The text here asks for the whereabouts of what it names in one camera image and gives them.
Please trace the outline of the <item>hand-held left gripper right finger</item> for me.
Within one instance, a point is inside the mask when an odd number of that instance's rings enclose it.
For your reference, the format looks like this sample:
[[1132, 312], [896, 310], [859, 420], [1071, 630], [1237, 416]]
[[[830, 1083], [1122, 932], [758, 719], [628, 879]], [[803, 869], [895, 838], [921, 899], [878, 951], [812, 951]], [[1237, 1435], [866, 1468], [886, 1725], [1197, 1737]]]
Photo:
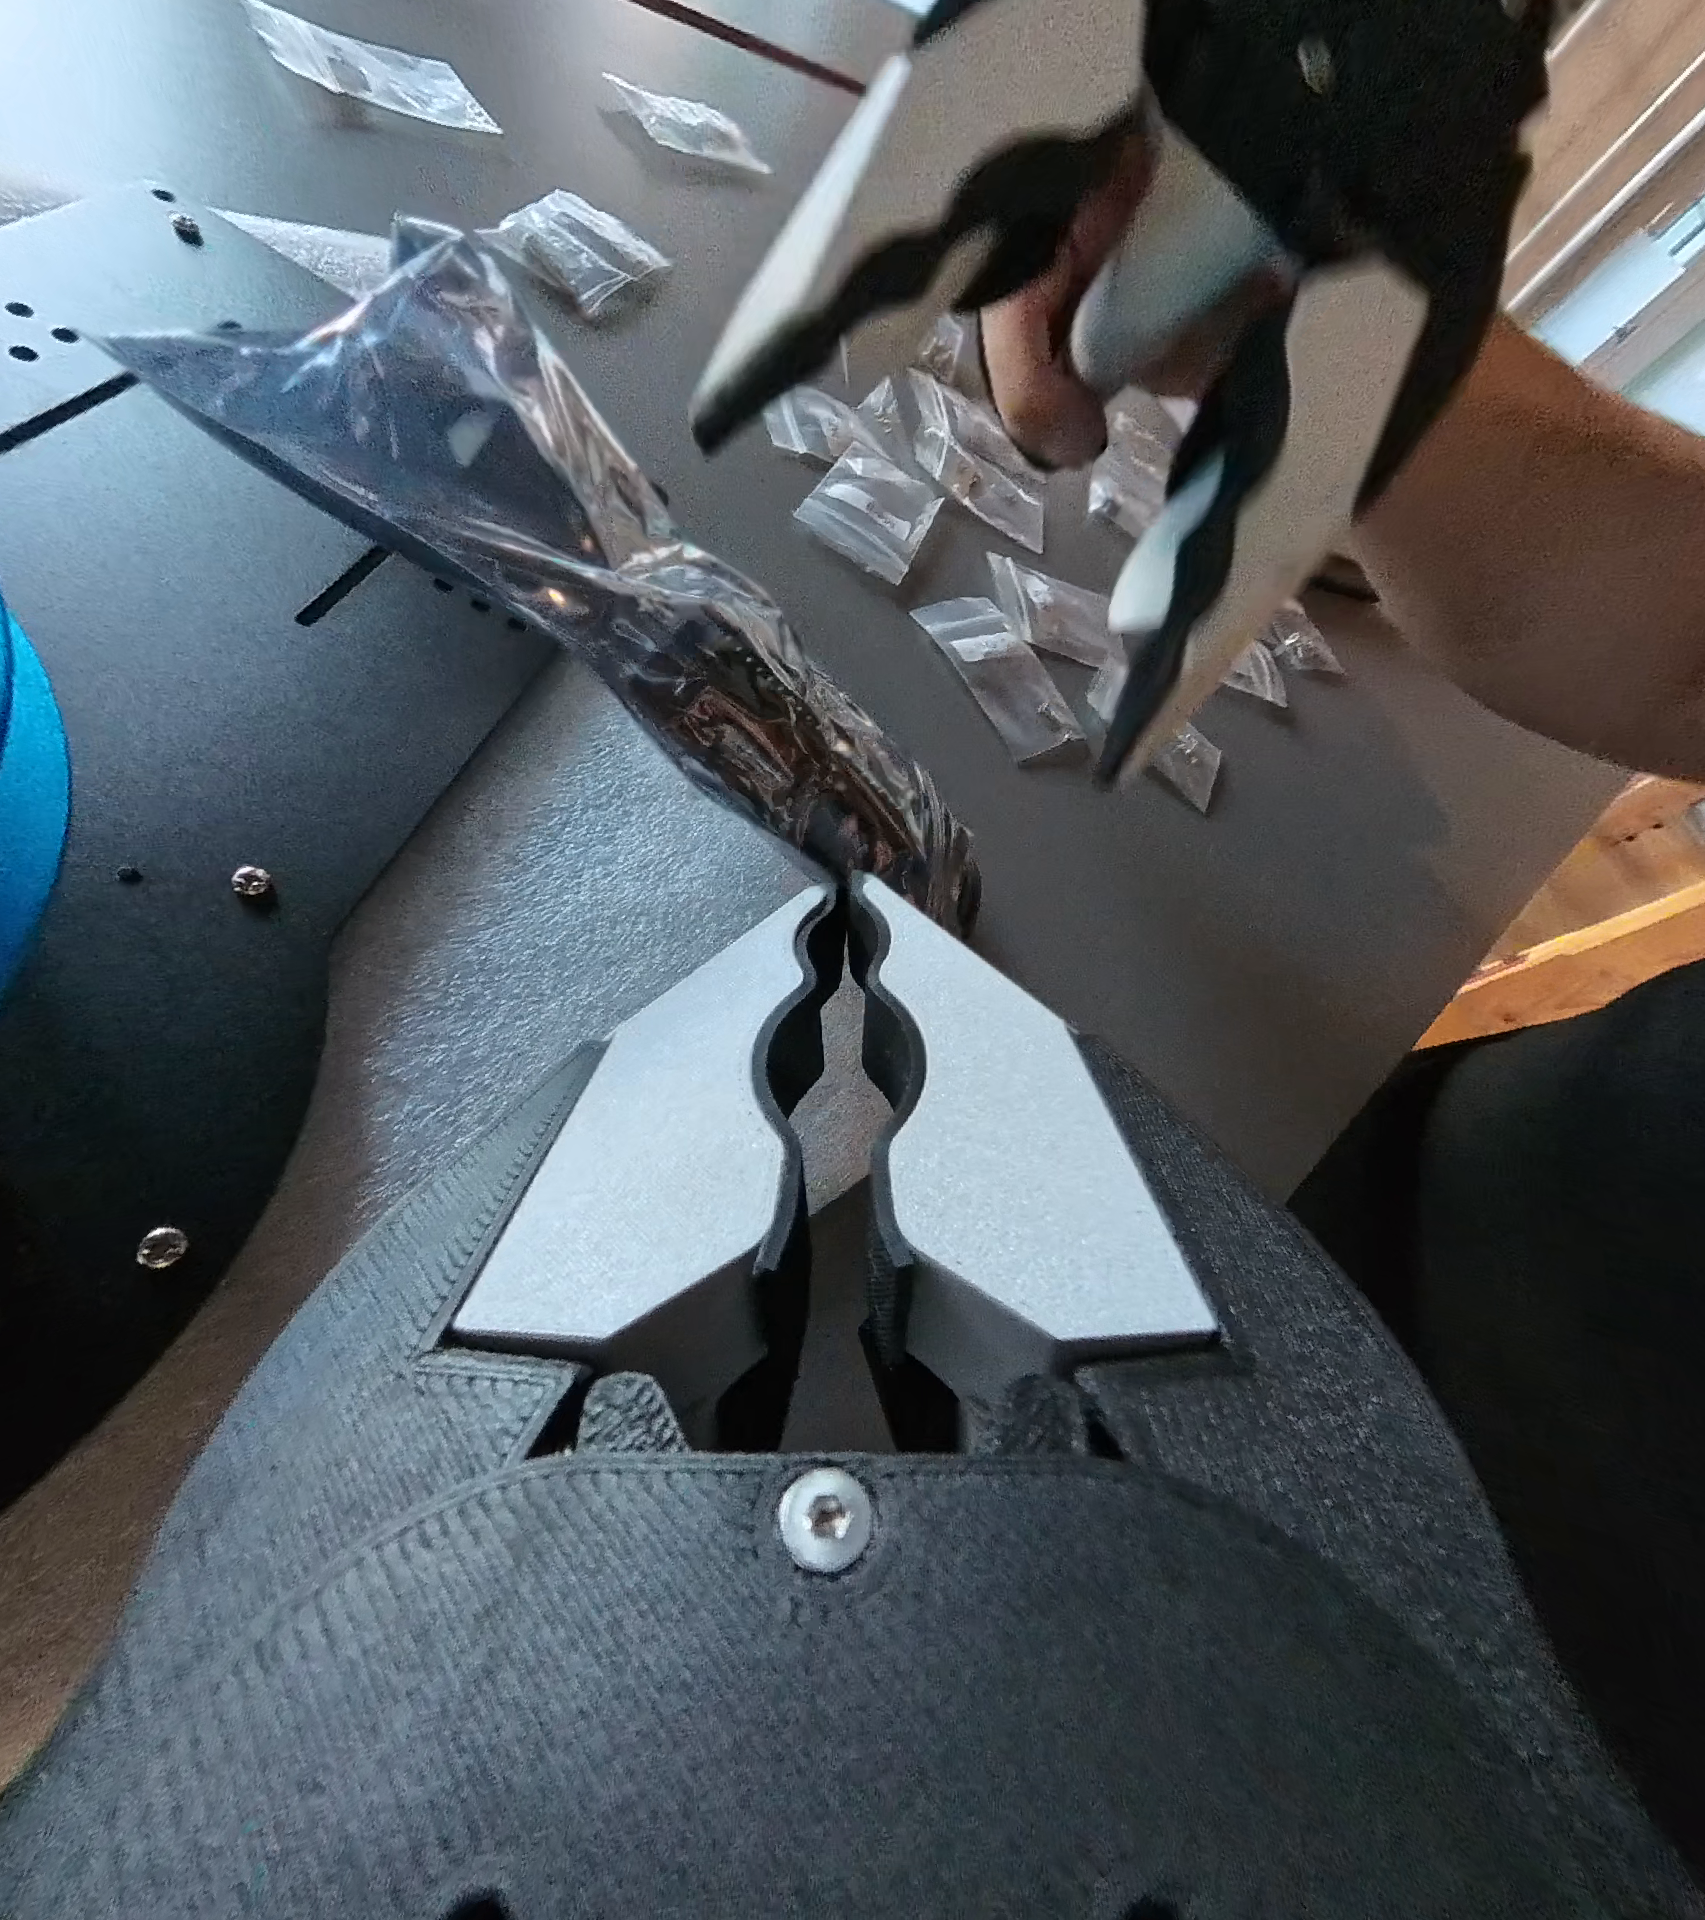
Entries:
[[961, 1451], [1020, 1380], [1214, 1348], [1201, 1267], [1079, 1033], [872, 876], [854, 978], [888, 1104], [861, 1331], [895, 1445]]

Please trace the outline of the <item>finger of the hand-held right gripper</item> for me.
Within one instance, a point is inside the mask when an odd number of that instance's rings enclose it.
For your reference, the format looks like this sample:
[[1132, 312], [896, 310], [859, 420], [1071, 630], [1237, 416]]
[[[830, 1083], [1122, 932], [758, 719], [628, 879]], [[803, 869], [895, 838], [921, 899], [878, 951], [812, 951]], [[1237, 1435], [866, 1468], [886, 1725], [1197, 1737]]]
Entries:
[[1149, 766], [1345, 538], [1424, 316], [1424, 290], [1365, 256], [1303, 276], [1249, 326], [1113, 586], [1126, 671], [1102, 785]]
[[722, 448], [844, 349], [896, 368], [940, 314], [1041, 276], [1147, 92], [1143, 1], [930, 11], [739, 293], [690, 395]]

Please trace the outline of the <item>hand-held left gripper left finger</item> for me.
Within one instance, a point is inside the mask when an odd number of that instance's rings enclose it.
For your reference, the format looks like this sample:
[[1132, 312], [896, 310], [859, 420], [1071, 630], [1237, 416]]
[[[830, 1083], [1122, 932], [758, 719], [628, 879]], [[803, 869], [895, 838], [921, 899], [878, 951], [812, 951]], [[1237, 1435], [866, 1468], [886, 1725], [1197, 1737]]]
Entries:
[[457, 1346], [655, 1380], [697, 1447], [783, 1437], [810, 1308], [793, 1111], [847, 911], [816, 884], [625, 1018], [504, 1211]]

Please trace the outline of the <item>silver plastic parts bag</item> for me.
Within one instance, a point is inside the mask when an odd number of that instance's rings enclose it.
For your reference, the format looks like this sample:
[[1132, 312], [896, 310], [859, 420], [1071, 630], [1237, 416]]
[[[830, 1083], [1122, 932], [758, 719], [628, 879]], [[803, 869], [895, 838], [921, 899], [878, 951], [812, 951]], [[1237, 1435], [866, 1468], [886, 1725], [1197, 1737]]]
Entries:
[[251, 466], [561, 648], [713, 802], [970, 938], [983, 879], [930, 773], [688, 540], [474, 234], [402, 216], [384, 276], [307, 331], [89, 330]]

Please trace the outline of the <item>person's right forearm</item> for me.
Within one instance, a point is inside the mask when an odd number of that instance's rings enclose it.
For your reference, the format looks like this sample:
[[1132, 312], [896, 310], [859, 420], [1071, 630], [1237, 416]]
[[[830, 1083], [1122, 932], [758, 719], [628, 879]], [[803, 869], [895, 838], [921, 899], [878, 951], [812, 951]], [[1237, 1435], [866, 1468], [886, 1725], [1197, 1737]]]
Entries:
[[1568, 749], [1705, 784], [1705, 440], [1498, 318], [1353, 529], [1392, 630]]

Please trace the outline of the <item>person's right hand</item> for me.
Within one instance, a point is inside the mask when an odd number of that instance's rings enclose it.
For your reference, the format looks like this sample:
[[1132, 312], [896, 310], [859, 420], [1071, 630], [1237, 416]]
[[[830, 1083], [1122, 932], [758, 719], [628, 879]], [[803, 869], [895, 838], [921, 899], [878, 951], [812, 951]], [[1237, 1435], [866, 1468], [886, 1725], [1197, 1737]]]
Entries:
[[1104, 448], [1104, 400], [1075, 369], [1071, 326], [1153, 182], [1153, 141], [1110, 146], [1049, 265], [978, 314], [980, 369], [1008, 441], [1041, 469], [1089, 466]]

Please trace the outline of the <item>white foam sheet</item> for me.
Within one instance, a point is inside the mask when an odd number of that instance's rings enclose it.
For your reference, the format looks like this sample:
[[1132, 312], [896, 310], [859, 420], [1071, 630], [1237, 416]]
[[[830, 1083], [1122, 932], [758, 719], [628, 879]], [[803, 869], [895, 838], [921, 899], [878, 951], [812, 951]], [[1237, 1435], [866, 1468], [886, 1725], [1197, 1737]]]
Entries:
[[377, 1211], [797, 869], [548, 664], [336, 934], [280, 1181], [146, 1376], [0, 1511], [0, 1791], [96, 1662], [208, 1430]]

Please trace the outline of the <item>scattered small clear parts bags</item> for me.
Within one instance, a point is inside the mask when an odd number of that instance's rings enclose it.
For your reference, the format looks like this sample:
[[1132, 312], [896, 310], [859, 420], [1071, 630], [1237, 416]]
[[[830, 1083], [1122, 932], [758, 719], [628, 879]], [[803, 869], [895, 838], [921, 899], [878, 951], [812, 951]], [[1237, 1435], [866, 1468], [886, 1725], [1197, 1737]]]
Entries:
[[591, 395], [688, 538], [758, 574], [816, 639], [908, 697], [899, 633], [964, 740], [1077, 763], [1122, 667], [1104, 633], [1120, 534], [1155, 501], [1164, 408], [1122, 397], [1090, 479], [1047, 479], [973, 395], [968, 326], [833, 348], [717, 462], [684, 425], [721, 305], [841, 132], [848, 94], [643, 3], [241, 3], [301, 105], [432, 151], [382, 195], [474, 228], [529, 278]]

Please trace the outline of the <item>black metal base plate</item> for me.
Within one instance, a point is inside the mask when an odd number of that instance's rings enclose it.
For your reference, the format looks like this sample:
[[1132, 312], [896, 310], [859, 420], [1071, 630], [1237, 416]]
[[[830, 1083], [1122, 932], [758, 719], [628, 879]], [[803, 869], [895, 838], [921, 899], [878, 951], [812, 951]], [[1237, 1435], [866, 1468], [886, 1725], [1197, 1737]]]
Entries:
[[308, 1107], [336, 934], [553, 657], [89, 342], [301, 334], [345, 302], [167, 187], [0, 228], [0, 588], [70, 756], [0, 999], [0, 1513], [241, 1251]]

